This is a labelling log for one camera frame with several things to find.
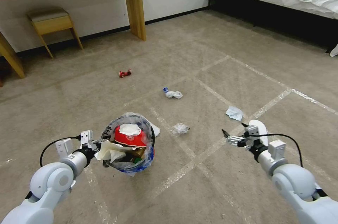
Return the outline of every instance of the crumpled plastic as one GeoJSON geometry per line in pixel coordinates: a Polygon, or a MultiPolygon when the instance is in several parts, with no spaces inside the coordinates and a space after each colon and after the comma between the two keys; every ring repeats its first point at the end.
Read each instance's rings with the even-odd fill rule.
{"type": "Polygon", "coordinates": [[[183,97],[183,94],[180,91],[169,91],[168,88],[164,88],[163,92],[164,92],[165,96],[168,97],[168,98],[175,97],[177,99],[180,99],[180,98],[183,97]]]}
{"type": "Polygon", "coordinates": [[[241,121],[243,118],[243,111],[234,106],[229,106],[228,110],[225,112],[230,118],[241,121]]]}
{"type": "Polygon", "coordinates": [[[172,134],[179,135],[179,134],[188,133],[188,131],[190,130],[190,127],[185,124],[178,123],[178,124],[175,124],[173,127],[171,127],[170,130],[172,134]]]}

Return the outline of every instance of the crumpled tissue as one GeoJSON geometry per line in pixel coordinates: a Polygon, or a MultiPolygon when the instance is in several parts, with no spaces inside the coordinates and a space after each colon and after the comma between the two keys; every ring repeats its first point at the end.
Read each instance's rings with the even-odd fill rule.
{"type": "Polygon", "coordinates": [[[110,160],[112,163],[114,160],[121,159],[126,156],[125,152],[130,150],[136,150],[136,147],[124,147],[119,144],[111,143],[110,141],[103,141],[101,143],[101,149],[95,153],[95,158],[100,160],[110,160]]]}
{"type": "Polygon", "coordinates": [[[229,106],[228,110],[225,112],[230,118],[241,121],[243,118],[243,111],[234,106],[229,106]]]}

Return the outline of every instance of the plastic bag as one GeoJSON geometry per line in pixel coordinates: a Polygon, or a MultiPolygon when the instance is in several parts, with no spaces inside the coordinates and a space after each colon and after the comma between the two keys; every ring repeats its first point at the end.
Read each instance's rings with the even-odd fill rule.
{"type": "Polygon", "coordinates": [[[136,172],[142,171],[151,165],[151,162],[154,158],[155,134],[151,129],[149,121],[145,119],[144,116],[137,113],[128,112],[109,123],[102,133],[100,142],[104,142],[106,140],[113,142],[115,129],[122,124],[137,124],[138,127],[140,127],[141,130],[147,135],[144,142],[147,145],[144,152],[145,158],[136,164],[132,162],[120,162],[119,160],[115,160],[112,163],[110,163],[110,160],[106,160],[104,163],[116,168],[121,172],[127,173],[130,176],[134,176],[136,172]]]}
{"type": "Polygon", "coordinates": [[[174,134],[174,135],[179,135],[179,134],[184,134],[184,133],[188,133],[190,127],[185,125],[185,124],[182,124],[182,123],[178,123],[178,124],[175,124],[172,128],[171,128],[171,132],[174,134]]]}

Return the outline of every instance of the table leg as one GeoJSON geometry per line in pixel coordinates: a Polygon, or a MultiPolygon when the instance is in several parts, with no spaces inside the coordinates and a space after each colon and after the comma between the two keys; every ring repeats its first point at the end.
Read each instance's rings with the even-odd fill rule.
{"type": "Polygon", "coordinates": [[[24,70],[22,68],[20,59],[17,54],[11,47],[11,45],[7,42],[5,37],[0,32],[0,54],[5,57],[11,67],[16,71],[20,78],[25,77],[24,70]]]}
{"type": "Polygon", "coordinates": [[[143,1],[142,0],[126,0],[131,32],[146,41],[143,1]]]}

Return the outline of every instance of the floor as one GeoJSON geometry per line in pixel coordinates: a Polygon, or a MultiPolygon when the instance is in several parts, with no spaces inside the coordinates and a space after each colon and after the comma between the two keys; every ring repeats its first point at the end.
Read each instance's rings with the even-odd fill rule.
{"type": "MultiPolygon", "coordinates": [[[[238,135],[229,105],[270,132],[294,137],[304,166],[338,200],[338,58],[317,46],[223,15],[201,11],[146,26],[148,40],[121,32],[23,59],[0,90],[2,219],[19,205],[52,140],[138,112],[161,128],[155,159],[131,178],[92,161],[54,223],[298,223],[251,153],[225,145],[238,135]],[[120,70],[132,75],[120,79],[120,70]],[[167,99],[162,89],[178,90],[167,99]],[[190,126],[175,137],[170,127],[190,126]]],[[[286,157],[299,163],[288,139],[286,157]]],[[[54,148],[44,163],[57,161],[54,148]]]]}

